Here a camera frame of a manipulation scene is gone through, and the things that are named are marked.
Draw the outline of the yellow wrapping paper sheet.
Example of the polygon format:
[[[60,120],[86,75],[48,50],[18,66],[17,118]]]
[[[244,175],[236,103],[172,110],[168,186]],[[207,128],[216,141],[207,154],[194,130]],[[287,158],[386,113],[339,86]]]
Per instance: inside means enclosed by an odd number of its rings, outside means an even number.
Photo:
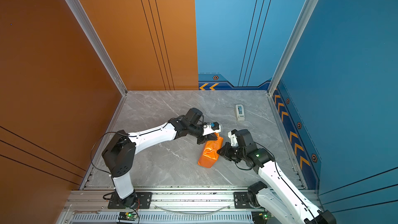
[[[218,160],[219,154],[217,151],[221,149],[223,144],[223,138],[216,133],[217,139],[215,141],[207,141],[198,160],[198,165],[204,168],[211,168]]]

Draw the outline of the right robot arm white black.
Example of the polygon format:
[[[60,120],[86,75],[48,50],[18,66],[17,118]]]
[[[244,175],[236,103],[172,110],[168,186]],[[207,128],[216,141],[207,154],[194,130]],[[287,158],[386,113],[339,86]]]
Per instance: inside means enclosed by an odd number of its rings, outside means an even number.
[[[217,154],[236,164],[244,161],[264,180],[248,187],[248,198],[253,206],[265,208],[280,223],[337,223],[330,211],[322,211],[296,188],[266,148],[258,148],[257,143],[242,147],[227,142]]]

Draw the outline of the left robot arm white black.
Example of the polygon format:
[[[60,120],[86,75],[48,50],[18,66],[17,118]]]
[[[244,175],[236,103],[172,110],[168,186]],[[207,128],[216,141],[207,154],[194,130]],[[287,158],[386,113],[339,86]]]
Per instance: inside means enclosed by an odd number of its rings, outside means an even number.
[[[158,127],[136,133],[121,130],[115,133],[102,152],[102,158],[109,169],[119,199],[124,200],[135,192],[130,170],[134,157],[141,151],[187,135],[198,139],[198,144],[216,140],[222,130],[218,122],[195,124],[173,118]]]

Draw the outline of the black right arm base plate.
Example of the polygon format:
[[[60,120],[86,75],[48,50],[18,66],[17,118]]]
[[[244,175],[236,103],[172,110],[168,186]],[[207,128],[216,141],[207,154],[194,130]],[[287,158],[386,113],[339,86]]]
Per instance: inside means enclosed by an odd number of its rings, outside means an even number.
[[[234,206],[237,209],[244,209],[244,208],[252,208],[252,209],[257,209],[257,208],[265,208],[267,207],[275,207],[277,206],[277,201],[275,196],[273,195],[273,192],[269,189],[264,191],[264,193],[267,195],[263,196],[261,202],[263,203],[262,205],[258,201],[257,197],[255,194],[246,192],[246,191],[236,191],[233,192],[233,198],[234,198]]]

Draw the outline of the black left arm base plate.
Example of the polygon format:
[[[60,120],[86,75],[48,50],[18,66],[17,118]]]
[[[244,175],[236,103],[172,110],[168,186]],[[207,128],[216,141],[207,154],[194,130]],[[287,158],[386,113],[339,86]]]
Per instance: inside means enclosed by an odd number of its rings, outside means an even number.
[[[106,198],[105,195],[103,198],[108,200],[108,209],[149,209],[152,200],[152,192],[134,192],[125,199],[121,199],[114,191],[110,194],[110,198]]]

